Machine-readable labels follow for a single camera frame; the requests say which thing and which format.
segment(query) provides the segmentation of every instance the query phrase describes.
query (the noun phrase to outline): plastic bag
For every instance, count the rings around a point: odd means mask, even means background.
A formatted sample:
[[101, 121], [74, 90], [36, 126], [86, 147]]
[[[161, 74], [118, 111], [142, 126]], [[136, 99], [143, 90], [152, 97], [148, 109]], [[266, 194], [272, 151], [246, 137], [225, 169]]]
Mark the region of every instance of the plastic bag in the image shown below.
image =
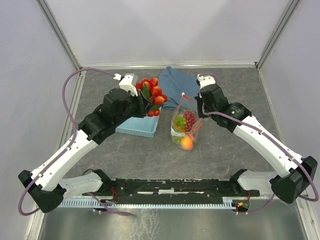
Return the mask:
[[[198, 138], [198, 129], [202, 124], [202, 118], [198, 117], [197, 101], [182, 93], [182, 99], [175, 108], [171, 121], [171, 139], [186, 150], [191, 150]], [[182, 145], [187, 137], [191, 139], [192, 146]]]

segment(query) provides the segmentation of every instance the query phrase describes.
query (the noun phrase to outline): white panel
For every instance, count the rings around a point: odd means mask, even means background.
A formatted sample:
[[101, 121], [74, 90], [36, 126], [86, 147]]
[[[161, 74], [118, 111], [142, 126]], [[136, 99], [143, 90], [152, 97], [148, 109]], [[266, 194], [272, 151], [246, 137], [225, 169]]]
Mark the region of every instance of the white panel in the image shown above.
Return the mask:
[[289, 0], [47, 0], [82, 66], [253, 63]]
[[[71, 63], [34, 0], [0, 5], [0, 239], [23, 239], [22, 170], [32, 170], [57, 149], [66, 120], [61, 99]], [[67, 100], [74, 89], [71, 82]], [[23, 209], [34, 202], [27, 196]]]
[[[320, 162], [320, 1], [299, 4], [262, 69], [284, 143]], [[320, 168], [315, 183], [320, 190]], [[320, 220], [320, 204], [314, 203]]]

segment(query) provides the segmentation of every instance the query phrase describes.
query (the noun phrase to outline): blue basket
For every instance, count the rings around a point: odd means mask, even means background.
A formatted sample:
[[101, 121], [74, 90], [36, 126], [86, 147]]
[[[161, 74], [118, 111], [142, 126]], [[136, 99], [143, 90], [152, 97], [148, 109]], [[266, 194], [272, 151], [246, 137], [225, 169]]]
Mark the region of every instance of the blue basket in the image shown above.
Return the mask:
[[153, 138], [156, 133], [159, 116], [131, 117], [115, 129], [116, 133]]

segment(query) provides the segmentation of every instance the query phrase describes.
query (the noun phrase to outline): blue towel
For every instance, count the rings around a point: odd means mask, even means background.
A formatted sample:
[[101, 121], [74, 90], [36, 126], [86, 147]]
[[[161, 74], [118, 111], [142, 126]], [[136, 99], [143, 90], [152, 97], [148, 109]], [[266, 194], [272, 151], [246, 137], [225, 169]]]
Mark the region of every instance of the blue towel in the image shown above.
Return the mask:
[[[182, 99], [182, 93], [191, 99], [199, 93], [200, 87], [196, 83], [197, 77], [188, 75], [167, 66], [158, 78], [158, 86], [163, 94], [167, 95], [168, 101], [163, 104], [164, 109], [175, 110]], [[197, 111], [197, 103], [190, 100], [183, 101], [184, 109]]]

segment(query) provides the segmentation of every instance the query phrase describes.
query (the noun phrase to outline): red fruit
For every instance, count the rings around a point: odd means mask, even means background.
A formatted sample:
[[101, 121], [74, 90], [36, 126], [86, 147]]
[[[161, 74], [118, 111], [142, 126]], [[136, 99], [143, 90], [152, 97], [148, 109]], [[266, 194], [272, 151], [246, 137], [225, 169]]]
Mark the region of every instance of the red fruit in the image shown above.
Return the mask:
[[159, 110], [159, 109], [155, 110], [155, 111], [153, 112], [153, 114], [154, 114], [155, 116], [159, 116], [159, 115], [160, 115], [160, 110]]
[[151, 94], [154, 95], [154, 96], [160, 96], [162, 94], [162, 90], [160, 87], [158, 86], [154, 86], [152, 89], [151, 89]]
[[144, 84], [145, 82], [149, 83], [148, 78], [143, 78], [142, 81], [141, 81], [141, 84]]
[[158, 86], [158, 78], [156, 77], [151, 78], [149, 83], [151, 84], [152, 87]]
[[142, 90], [142, 83], [137, 82], [137, 83], [135, 84], [135, 88], [136, 88], [137, 90], [138, 90], [138, 89]]
[[164, 98], [164, 102], [168, 101], [168, 97], [167, 97], [167, 95], [162, 94], [162, 95], [161, 95], [161, 97], [163, 97], [163, 98]]
[[152, 87], [151, 87], [151, 85], [150, 85], [150, 83], [148, 81], [145, 81], [144, 83], [142, 83], [142, 89], [143, 89], [144, 85], [147, 85], [149, 91], [151, 91]]
[[161, 105], [165, 102], [165, 99], [162, 96], [156, 96], [154, 98], [154, 103], [157, 105]]
[[155, 112], [150, 110], [147, 114], [148, 117], [153, 117], [155, 115]]

